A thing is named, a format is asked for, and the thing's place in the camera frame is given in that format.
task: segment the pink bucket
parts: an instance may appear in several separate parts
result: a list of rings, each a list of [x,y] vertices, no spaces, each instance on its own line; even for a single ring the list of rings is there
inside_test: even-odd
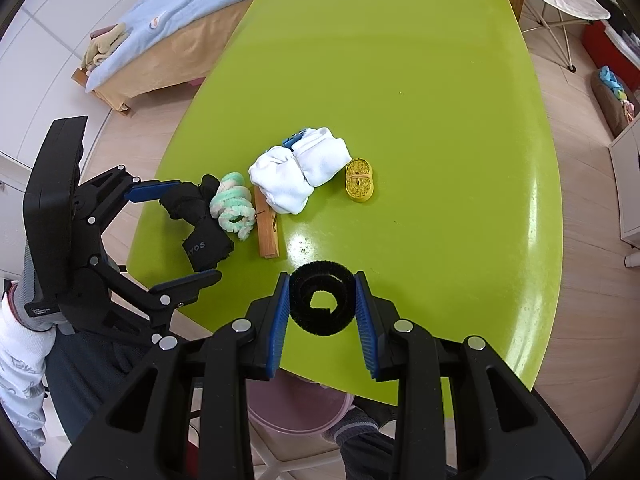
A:
[[[353,395],[310,383],[284,370],[269,382],[247,381],[247,412],[259,424],[292,435],[328,430],[344,417]]]

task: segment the white sleeve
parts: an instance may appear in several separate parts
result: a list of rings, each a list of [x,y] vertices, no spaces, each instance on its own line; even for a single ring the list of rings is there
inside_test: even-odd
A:
[[[0,306],[0,403],[29,449],[39,456],[44,444],[44,358],[56,338],[55,327],[34,332],[15,320],[5,295]]]

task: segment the white sock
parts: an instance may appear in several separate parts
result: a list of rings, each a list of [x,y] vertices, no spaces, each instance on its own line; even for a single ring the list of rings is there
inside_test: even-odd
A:
[[[329,182],[351,161],[344,140],[335,139],[329,128],[308,128],[292,150],[306,181],[313,187]]]
[[[314,192],[305,180],[293,153],[284,146],[274,146],[249,168],[249,179],[259,186],[267,204],[276,213],[297,215]]]

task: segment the colorful yarn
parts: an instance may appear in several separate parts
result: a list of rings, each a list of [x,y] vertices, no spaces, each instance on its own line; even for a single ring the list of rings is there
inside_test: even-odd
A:
[[[209,210],[211,216],[218,219],[220,227],[228,233],[238,233],[241,240],[246,240],[254,228],[255,209],[251,203],[251,192],[244,186],[244,177],[236,171],[220,180]]]
[[[625,113],[626,122],[631,124],[636,118],[636,110],[633,104],[629,101],[622,101],[622,109]]]
[[[626,101],[625,89],[618,82],[616,75],[609,69],[607,65],[600,69],[600,80],[609,87],[619,101]]]

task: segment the yellow tape measure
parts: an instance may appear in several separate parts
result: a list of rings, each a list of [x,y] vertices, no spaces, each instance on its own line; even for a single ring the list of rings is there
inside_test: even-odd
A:
[[[373,195],[373,169],[363,158],[354,158],[347,164],[346,182],[344,184],[347,195],[356,202],[364,202]]]

